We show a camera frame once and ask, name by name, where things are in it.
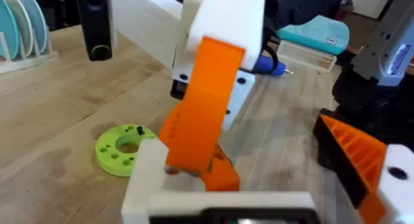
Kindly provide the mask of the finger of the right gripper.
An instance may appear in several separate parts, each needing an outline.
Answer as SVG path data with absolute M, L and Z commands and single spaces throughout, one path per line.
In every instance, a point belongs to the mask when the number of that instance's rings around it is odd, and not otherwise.
M 188 83 L 203 37 L 245 51 L 227 106 L 222 129 L 228 130 L 252 90 L 256 76 L 256 0 L 183 0 L 173 79 Z
M 256 0 L 256 61 L 261 54 L 265 0 Z M 245 51 L 203 37 L 181 102 L 162 127 L 166 165 L 199 174 L 209 170 Z

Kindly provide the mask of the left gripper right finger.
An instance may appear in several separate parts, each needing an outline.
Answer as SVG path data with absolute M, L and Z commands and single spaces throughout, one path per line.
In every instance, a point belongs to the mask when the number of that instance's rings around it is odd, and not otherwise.
M 318 163 L 332 170 L 364 223 L 413 224 L 413 152 L 328 115 L 313 134 Z

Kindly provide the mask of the left gripper left finger bare white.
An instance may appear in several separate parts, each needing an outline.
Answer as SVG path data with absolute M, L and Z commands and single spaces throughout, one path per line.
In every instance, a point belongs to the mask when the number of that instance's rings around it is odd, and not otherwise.
M 151 196 L 161 191 L 166 178 L 167 153 L 168 148 L 158 139 L 146 139 L 140 143 L 122 203 L 124 224 L 149 223 L 147 206 Z

